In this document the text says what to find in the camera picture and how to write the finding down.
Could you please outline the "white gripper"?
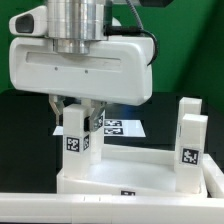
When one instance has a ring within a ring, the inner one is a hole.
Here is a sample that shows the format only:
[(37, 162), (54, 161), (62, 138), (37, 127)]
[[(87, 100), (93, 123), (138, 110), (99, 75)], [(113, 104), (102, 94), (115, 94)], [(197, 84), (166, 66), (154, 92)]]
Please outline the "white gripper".
[(113, 36), (93, 42), (87, 55), (76, 55), (54, 52), (49, 39), (20, 37), (9, 50), (10, 79), (18, 90), (50, 94), (57, 125), (64, 96), (98, 100), (83, 102), (84, 130), (96, 132), (106, 102), (138, 106), (151, 97), (153, 48), (150, 38)]

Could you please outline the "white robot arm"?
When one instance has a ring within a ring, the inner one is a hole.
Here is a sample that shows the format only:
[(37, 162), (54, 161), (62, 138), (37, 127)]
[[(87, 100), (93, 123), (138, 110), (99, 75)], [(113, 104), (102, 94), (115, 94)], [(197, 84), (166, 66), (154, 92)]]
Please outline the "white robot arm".
[(100, 127), (108, 103), (138, 106), (152, 95), (155, 36), (141, 25), (124, 27), (112, 7), (166, 7), (173, 0), (46, 0), (12, 17), (10, 80), (18, 90), (46, 93), (57, 114), (63, 99), (88, 99), (87, 129)]

